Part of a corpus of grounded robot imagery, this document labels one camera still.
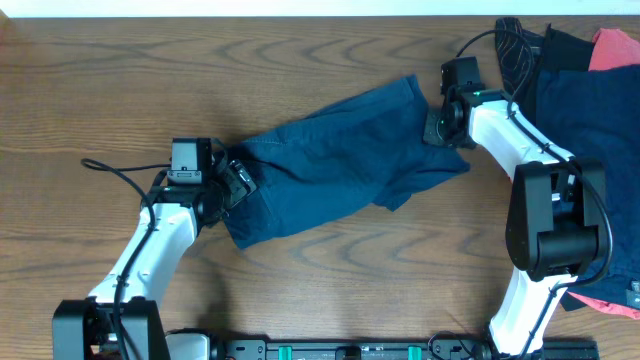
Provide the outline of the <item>navy blue shorts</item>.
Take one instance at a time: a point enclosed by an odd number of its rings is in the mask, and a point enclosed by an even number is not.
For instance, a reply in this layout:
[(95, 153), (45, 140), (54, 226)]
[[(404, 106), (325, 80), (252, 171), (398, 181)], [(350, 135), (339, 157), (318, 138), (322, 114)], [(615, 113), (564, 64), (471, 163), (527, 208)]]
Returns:
[(257, 190), (224, 219), (244, 249), (374, 204), (410, 197), (467, 172), (453, 149), (423, 141), (429, 105), (410, 75), (229, 148)]

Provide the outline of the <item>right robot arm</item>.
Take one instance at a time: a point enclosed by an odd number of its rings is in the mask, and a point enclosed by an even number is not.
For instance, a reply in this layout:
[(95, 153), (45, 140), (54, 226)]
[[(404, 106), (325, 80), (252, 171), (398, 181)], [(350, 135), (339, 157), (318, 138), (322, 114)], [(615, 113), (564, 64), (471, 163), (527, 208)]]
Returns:
[(593, 341), (547, 340), (544, 332), (566, 291), (598, 282), (611, 262), (603, 165), (557, 146), (511, 96), (487, 89), (475, 58), (444, 63), (441, 76), (443, 104), (427, 116), (423, 140), (446, 148), (481, 146), (509, 176), (505, 241), (514, 269), (486, 338), (455, 349), (431, 339), (434, 358), (598, 358)]

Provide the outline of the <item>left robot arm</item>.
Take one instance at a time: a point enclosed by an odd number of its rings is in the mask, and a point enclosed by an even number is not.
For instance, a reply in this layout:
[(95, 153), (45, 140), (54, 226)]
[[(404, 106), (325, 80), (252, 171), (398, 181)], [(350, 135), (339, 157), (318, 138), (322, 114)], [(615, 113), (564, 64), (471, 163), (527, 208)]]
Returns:
[(201, 230), (219, 223), (257, 184), (216, 138), (176, 138), (141, 198), (139, 222), (121, 256), (82, 300), (52, 318), (56, 359), (223, 359), (204, 330), (164, 330), (159, 308), (181, 258)]

